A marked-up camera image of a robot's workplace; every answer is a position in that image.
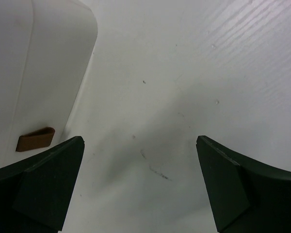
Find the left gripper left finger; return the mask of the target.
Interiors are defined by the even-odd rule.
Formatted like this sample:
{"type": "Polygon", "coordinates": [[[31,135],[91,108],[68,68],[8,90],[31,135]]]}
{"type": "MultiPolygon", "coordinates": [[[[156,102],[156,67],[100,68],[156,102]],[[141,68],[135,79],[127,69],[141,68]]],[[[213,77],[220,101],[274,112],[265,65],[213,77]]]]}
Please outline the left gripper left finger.
{"type": "Polygon", "coordinates": [[[58,233],[63,229],[85,143],[75,136],[0,168],[0,233],[58,233]]]}

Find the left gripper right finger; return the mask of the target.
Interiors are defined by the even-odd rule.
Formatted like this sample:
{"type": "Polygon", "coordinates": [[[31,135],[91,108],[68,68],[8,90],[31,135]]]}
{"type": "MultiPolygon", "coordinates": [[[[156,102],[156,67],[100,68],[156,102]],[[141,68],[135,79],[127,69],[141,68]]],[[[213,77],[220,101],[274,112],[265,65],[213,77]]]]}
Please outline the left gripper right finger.
{"type": "Polygon", "coordinates": [[[201,135],[196,149],[219,233],[291,233],[291,172],[201,135]]]}

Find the white plastic drawer unit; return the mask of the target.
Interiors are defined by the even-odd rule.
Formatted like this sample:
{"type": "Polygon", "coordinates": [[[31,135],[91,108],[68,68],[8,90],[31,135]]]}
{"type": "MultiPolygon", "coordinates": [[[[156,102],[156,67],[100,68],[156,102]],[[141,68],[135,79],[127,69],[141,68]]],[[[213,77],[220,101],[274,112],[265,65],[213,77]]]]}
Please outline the white plastic drawer unit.
{"type": "Polygon", "coordinates": [[[79,0],[0,0],[0,168],[61,141],[96,38],[79,0]],[[55,133],[43,148],[16,150],[46,127],[55,133]]]}

